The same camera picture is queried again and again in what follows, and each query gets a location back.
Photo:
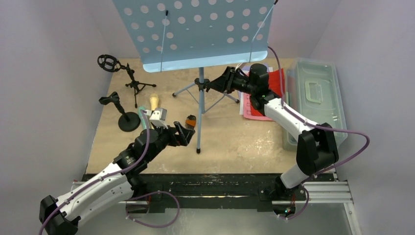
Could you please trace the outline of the bright red sheet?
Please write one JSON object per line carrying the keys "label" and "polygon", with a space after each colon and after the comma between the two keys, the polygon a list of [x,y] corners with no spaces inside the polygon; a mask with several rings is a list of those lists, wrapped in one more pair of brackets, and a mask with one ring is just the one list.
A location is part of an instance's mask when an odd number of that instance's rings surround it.
{"label": "bright red sheet", "polygon": [[285,93],[284,87],[284,71],[281,70],[282,74],[282,91],[281,91],[281,83],[280,83],[280,76],[279,70],[274,70],[272,67],[268,67],[268,74],[269,74],[269,88],[275,92],[277,95],[282,97],[282,94]]}

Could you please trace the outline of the blue music stand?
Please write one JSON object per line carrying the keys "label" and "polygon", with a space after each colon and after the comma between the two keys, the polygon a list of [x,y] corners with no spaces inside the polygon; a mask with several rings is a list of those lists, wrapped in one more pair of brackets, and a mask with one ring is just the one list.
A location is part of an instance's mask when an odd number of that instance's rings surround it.
{"label": "blue music stand", "polygon": [[146,72],[257,62],[268,55],[274,0],[115,0]]}

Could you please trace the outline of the white sheet music page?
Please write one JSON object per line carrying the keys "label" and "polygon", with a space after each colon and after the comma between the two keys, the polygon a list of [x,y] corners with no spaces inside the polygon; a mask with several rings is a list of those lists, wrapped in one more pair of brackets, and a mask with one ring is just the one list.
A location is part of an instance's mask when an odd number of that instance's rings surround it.
{"label": "white sheet music page", "polygon": [[239,114],[243,115],[244,113],[244,93],[243,92],[238,92],[239,94]]}

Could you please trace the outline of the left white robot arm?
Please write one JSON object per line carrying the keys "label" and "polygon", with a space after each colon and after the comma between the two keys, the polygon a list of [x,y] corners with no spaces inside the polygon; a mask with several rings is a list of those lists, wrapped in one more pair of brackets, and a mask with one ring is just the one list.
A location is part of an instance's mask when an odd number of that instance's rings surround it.
{"label": "left white robot arm", "polygon": [[143,130],[106,168],[78,188],[57,198],[41,200],[39,234],[74,235],[93,216],[121,201],[155,200],[160,195],[178,199],[170,192],[156,189],[140,180],[139,174],[167,146],[187,146],[195,130],[182,126],[154,127]]}

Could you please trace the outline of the green microphone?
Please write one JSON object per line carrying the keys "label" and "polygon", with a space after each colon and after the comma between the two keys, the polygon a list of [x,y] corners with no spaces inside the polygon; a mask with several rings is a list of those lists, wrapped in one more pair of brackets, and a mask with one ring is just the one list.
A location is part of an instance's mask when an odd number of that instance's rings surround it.
{"label": "green microphone", "polygon": [[145,130],[147,128],[146,122],[145,122],[145,116],[147,115],[147,110],[144,106],[139,106],[138,107],[138,116],[141,122],[141,126],[143,128],[143,130]]}

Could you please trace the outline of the red sheet music page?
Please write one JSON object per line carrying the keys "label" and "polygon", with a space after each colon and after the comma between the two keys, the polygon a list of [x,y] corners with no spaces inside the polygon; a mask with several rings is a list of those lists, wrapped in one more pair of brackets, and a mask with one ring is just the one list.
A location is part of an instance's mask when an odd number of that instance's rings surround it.
{"label": "red sheet music page", "polygon": [[250,95],[246,93],[244,93],[244,113],[242,116],[252,120],[272,121],[272,119],[262,115],[251,106]]}

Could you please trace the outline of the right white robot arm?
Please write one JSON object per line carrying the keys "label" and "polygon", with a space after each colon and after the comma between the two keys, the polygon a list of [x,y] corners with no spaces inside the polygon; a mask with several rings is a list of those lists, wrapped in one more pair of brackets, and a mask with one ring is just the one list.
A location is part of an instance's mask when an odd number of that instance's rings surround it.
{"label": "right white robot arm", "polygon": [[296,163],[276,179],[275,193],[287,199],[294,188],[320,170],[335,164],[339,159],[334,133],[328,123],[318,124],[306,119],[286,105],[269,87],[267,66],[253,64],[248,74],[235,67],[227,67],[224,73],[207,85],[220,93],[240,91],[250,95],[251,105],[296,137]]}

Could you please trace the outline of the black round-base mic stand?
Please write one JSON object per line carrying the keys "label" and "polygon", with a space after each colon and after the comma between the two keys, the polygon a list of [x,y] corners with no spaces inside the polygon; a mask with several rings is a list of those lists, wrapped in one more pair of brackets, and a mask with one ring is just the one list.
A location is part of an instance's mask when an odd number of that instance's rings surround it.
{"label": "black round-base mic stand", "polygon": [[109,103],[114,104],[116,109],[121,113],[121,116],[118,119],[118,127],[123,132],[132,132],[140,125],[141,121],[139,115],[134,112],[125,112],[120,104],[120,98],[117,92],[112,92],[109,96],[101,97],[98,101],[102,105],[107,105]]}

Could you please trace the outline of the beige microphone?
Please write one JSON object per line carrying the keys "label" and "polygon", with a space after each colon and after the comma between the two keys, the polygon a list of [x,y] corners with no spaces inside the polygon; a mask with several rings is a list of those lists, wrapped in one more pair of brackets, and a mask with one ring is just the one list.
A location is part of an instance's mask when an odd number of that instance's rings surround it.
{"label": "beige microphone", "polygon": [[154,111],[159,107],[160,99],[159,99],[159,96],[156,93],[153,93],[153,94],[150,95],[149,101],[150,101],[151,111]]}

